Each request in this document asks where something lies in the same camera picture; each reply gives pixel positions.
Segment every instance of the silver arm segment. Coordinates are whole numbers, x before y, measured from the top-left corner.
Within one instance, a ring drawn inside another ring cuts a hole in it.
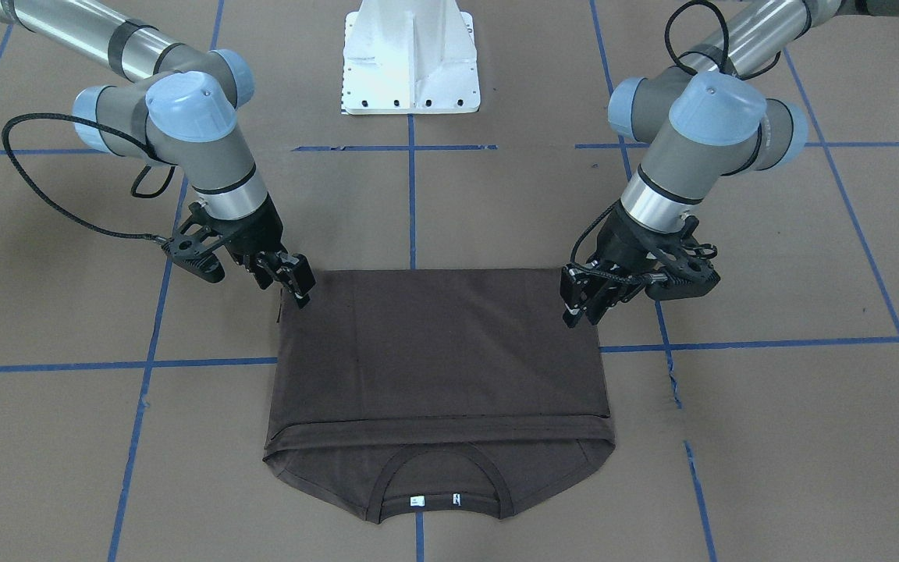
[[[200,52],[95,0],[0,0],[0,22],[44,35],[132,82],[87,88],[73,113],[136,143],[82,123],[75,128],[101,152],[183,168],[200,201],[171,238],[152,236],[177,265],[218,282],[224,270],[212,252],[224,246],[260,288],[278,281],[300,306],[307,303],[314,275],[304,256],[286,253],[282,221],[236,120],[236,108],[254,93],[242,57]]]

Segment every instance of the cardboard surface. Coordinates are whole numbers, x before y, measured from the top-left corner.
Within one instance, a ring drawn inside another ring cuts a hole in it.
[[[680,3],[460,0],[484,103],[424,118],[339,114],[359,4],[110,2],[249,61],[240,127],[286,246],[314,267],[560,267],[645,153],[609,130],[609,87],[670,64]],[[714,27],[690,11],[674,44]],[[0,129],[121,83],[21,27],[6,37]],[[899,19],[840,16],[785,55],[752,84],[811,115],[811,146],[721,179],[696,210],[720,247],[709,296],[607,314],[620,448],[506,522],[377,527],[279,484],[261,463],[278,293],[229,264],[219,285],[165,273],[157,247],[47,208],[0,152],[0,561],[899,560]],[[27,125],[17,148],[82,148],[68,125]],[[21,158],[90,220],[171,228],[178,180],[142,202],[136,161]]]

